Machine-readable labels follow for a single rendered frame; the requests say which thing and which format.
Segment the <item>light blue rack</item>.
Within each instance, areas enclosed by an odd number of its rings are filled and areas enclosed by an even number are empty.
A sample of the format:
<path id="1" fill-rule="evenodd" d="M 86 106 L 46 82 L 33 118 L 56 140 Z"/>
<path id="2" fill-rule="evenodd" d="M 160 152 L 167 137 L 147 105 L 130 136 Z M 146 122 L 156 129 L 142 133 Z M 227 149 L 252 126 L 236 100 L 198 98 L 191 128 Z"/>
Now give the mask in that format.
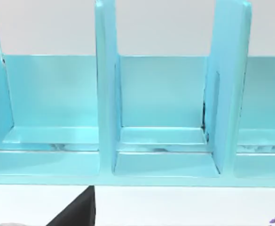
<path id="1" fill-rule="evenodd" d="M 208 56 L 118 51 L 95 0 L 95 55 L 0 46 L 0 184 L 275 187 L 275 56 L 249 56 L 252 5 L 216 0 Z"/>

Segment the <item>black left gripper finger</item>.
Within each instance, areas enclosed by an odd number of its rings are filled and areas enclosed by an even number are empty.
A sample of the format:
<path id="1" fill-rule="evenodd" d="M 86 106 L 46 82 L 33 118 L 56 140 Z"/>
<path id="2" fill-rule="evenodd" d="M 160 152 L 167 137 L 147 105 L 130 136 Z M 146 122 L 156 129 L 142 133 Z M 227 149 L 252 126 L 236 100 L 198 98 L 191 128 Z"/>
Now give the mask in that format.
<path id="1" fill-rule="evenodd" d="M 46 226 L 95 226 L 95 187 L 88 186 Z"/>

